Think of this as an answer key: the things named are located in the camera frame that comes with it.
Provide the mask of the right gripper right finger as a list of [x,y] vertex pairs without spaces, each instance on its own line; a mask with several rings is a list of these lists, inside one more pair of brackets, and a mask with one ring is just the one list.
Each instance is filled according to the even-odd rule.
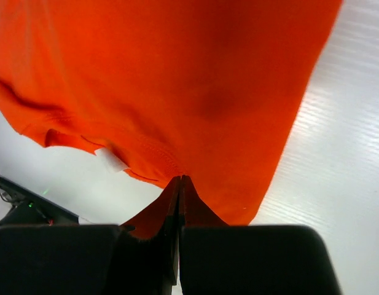
[[179,270],[184,294],[217,294],[221,246],[218,235],[228,225],[199,197],[192,179],[179,186]]

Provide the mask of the orange t shirt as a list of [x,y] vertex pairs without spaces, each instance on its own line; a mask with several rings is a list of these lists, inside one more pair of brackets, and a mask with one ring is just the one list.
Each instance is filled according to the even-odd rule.
[[340,1],[0,1],[0,111],[249,224]]

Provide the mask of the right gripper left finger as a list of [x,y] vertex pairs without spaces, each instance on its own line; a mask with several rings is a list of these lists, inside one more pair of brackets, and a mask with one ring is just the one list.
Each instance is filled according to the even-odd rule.
[[172,285],[178,279],[179,186],[175,176],[156,200],[122,224],[135,239],[136,260],[160,270]]

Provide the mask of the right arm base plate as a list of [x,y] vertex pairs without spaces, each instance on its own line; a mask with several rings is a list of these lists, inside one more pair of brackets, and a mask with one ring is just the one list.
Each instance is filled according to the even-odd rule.
[[0,226],[42,224],[78,225],[78,215],[0,175],[0,197],[10,204]]

